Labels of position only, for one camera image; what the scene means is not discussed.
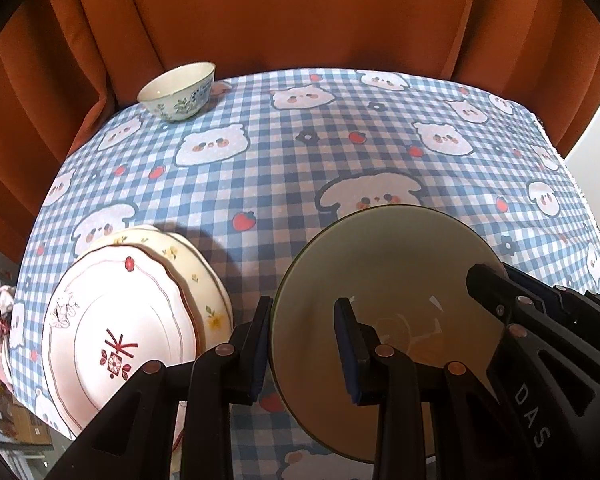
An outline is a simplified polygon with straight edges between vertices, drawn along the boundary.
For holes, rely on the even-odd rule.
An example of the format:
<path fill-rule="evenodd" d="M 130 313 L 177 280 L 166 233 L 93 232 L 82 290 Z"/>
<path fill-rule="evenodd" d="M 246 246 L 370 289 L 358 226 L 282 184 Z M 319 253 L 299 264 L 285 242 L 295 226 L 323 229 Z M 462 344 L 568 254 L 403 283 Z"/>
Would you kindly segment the floral bowl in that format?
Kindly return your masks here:
<path fill-rule="evenodd" d="M 181 122 L 196 115 L 209 101 L 215 65 L 196 62 L 161 74 L 140 89 L 137 102 L 166 122 Z"/>
<path fill-rule="evenodd" d="M 312 238 L 277 289 L 272 319 L 274 380 L 297 424 L 332 452 L 374 458 L 378 411 L 347 393 L 334 329 L 339 298 L 413 361 L 460 361 L 486 382 L 503 325 L 468 295 L 477 263 L 506 274 L 471 228 L 421 206 L 361 210 Z"/>

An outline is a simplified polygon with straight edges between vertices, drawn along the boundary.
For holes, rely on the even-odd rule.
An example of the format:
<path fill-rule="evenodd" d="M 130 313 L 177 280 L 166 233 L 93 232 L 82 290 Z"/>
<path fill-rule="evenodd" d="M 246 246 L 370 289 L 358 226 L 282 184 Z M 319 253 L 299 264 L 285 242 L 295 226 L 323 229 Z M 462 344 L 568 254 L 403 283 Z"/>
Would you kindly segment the red-trimmed small plate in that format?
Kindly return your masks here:
<path fill-rule="evenodd" d="M 51 421 L 74 438 L 143 364 L 181 364 L 199 350 L 185 294 L 162 262 L 132 245 L 92 250 L 61 277 L 44 315 Z"/>

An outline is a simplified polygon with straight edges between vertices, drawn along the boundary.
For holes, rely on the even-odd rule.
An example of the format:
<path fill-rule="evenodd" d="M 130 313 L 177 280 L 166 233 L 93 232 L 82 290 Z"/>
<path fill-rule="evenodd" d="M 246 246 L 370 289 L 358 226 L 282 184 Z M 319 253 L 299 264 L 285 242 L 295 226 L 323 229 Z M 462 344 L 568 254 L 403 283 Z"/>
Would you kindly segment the large round yellow-flower plate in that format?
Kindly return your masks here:
<path fill-rule="evenodd" d="M 234 327 L 230 296 L 210 263 L 189 240 L 153 226 L 134 226 L 114 233 L 114 244 L 145 249 L 171 273 L 189 305 L 200 353 L 230 339 Z"/>

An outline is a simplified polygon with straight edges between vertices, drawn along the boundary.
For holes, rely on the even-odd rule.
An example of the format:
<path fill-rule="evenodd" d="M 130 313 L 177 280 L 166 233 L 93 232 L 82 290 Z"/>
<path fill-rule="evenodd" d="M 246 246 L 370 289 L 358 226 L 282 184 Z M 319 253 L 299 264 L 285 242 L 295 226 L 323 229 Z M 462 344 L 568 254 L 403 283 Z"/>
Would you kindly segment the cardboard box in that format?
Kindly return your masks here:
<path fill-rule="evenodd" d="M 12 404 L 12 422 L 17 440 L 34 445 L 53 443 L 50 427 L 18 402 Z"/>

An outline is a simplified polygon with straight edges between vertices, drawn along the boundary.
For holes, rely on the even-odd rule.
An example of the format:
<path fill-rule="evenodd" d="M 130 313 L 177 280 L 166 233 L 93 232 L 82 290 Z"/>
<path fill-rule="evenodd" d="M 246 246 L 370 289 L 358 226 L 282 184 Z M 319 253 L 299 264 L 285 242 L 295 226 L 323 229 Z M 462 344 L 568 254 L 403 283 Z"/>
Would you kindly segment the blue checkered cartoon tablecloth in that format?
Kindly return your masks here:
<path fill-rule="evenodd" d="M 47 301 L 78 255 L 132 226 L 191 240 L 222 278 L 237 321 L 294 255 L 387 183 L 465 222 L 512 266 L 600 293 L 600 228 L 580 186 L 522 105 L 454 82 L 385 72 L 279 70 L 218 81 L 180 124 L 138 105 L 58 170 L 18 280 L 18 399 L 66 434 L 43 373 Z"/>

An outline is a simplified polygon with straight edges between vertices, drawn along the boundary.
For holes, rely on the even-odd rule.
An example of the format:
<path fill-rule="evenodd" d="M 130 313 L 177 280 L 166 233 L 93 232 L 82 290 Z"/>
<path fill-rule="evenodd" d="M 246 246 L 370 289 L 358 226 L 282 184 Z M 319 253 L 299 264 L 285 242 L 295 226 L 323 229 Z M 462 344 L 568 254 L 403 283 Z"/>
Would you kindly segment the orange curtain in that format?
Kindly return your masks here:
<path fill-rule="evenodd" d="M 567 154 L 600 106 L 584 0 L 0 0 L 0 252 L 18 260 L 65 158 L 152 78 L 398 70 L 515 100 Z"/>

